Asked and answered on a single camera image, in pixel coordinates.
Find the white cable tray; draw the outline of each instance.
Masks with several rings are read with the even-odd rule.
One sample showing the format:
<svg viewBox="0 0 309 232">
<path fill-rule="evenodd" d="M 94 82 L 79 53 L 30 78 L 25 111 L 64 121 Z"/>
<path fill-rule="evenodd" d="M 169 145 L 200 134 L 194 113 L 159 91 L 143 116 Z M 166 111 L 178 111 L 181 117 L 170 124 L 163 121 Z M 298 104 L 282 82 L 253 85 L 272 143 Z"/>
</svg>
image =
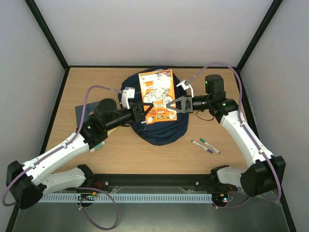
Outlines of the white cable tray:
<svg viewBox="0 0 309 232">
<path fill-rule="evenodd" d="M 111 194 L 116 203 L 212 203 L 211 194 Z M 77 193 L 51 193 L 42 197 L 40 203 L 79 203 L 81 194 Z M 111 203 L 104 194 L 90 197 L 83 202 Z"/>
</svg>

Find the marker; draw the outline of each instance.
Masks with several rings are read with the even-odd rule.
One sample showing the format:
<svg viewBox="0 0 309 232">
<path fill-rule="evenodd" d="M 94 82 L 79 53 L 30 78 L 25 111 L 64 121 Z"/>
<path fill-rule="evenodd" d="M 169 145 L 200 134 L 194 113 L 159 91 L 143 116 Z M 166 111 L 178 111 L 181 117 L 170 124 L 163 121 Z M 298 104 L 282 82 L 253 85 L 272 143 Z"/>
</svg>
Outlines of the marker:
<svg viewBox="0 0 309 232">
<path fill-rule="evenodd" d="M 209 153 L 212 153 L 212 150 L 209 150 L 207 147 L 204 147 L 203 145 L 199 144 L 197 141 L 191 140 L 192 143 L 200 146 L 201 148 L 203 148 L 204 150 L 208 151 Z"/>
<path fill-rule="evenodd" d="M 205 140 L 200 139 L 200 141 L 202 141 L 204 144 L 206 144 L 207 146 L 209 146 L 211 149 L 213 149 L 215 152 L 217 152 L 218 154 L 220 154 L 220 151 L 216 148 L 214 148 L 212 145 L 210 145 L 209 143 L 207 143 Z"/>
</svg>

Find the orange flyer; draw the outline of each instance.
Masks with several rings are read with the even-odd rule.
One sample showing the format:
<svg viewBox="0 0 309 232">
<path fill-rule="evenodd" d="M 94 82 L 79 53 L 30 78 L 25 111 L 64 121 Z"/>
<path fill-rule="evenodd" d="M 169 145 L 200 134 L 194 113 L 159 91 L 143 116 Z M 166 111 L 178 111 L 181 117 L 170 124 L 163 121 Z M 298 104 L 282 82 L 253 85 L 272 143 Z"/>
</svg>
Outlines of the orange flyer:
<svg viewBox="0 0 309 232">
<path fill-rule="evenodd" d="M 139 78 L 143 102 L 154 104 L 146 116 L 146 124 L 176 121 L 176 111 L 166 108 L 168 102 L 175 100 L 172 70 L 140 73 Z"/>
</svg>

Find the white wall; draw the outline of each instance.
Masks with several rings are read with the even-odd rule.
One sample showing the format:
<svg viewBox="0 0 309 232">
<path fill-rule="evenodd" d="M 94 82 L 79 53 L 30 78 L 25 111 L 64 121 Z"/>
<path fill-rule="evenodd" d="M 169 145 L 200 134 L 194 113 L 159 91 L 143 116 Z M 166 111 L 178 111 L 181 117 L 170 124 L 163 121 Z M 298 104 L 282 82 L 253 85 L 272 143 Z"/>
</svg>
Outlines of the white wall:
<svg viewBox="0 0 309 232">
<path fill-rule="evenodd" d="M 23 0 L 1 2 L 0 31 L 2 195 L 7 165 L 38 155 L 64 71 Z M 0 205 L 0 231 L 12 209 Z"/>
<path fill-rule="evenodd" d="M 309 4 L 285 0 L 242 71 L 263 143 L 283 156 L 297 231 L 309 231 Z"/>
<path fill-rule="evenodd" d="M 36 0 L 70 65 L 236 66 L 272 0 Z"/>
</svg>

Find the navy blue cloth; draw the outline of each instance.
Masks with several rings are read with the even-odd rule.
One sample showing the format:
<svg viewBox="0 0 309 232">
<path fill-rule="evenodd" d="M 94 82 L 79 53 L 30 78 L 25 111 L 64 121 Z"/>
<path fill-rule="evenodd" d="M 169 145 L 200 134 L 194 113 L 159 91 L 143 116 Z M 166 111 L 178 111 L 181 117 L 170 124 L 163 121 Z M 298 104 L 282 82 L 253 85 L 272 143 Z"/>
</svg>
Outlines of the navy blue cloth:
<svg viewBox="0 0 309 232">
<path fill-rule="evenodd" d="M 144 70 L 139 73 L 147 73 L 153 72 L 158 69 L 167 70 L 166 67 L 153 67 L 147 70 Z M 130 102 L 142 102 L 142 97 L 140 93 L 140 81 L 139 81 L 139 73 L 136 73 L 127 78 L 122 83 L 121 90 L 124 90 L 125 87 L 133 87 L 135 88 L 135 97 Z M 186 95 L 186 91 L 176 87 L 176 85 L 180 82 L 179 79 L 173 74 L 174 80 L 174 91 L 175 98 L 179 98 L 181 96 Z M 121 101 L 121 94 L 118 94 L 119 102 Z M 176 121 L 170 122 L 156 122 L 153 124 L 147 125 L 146 123 L 130 123 L 131 127 L 142 139 L 151 143 L 152 145 L 166 145 L 175 142 L 181 136 L 183 136 L 188 128 L 189 122 L 189 114 L 177 114 Z"/>
</svg>

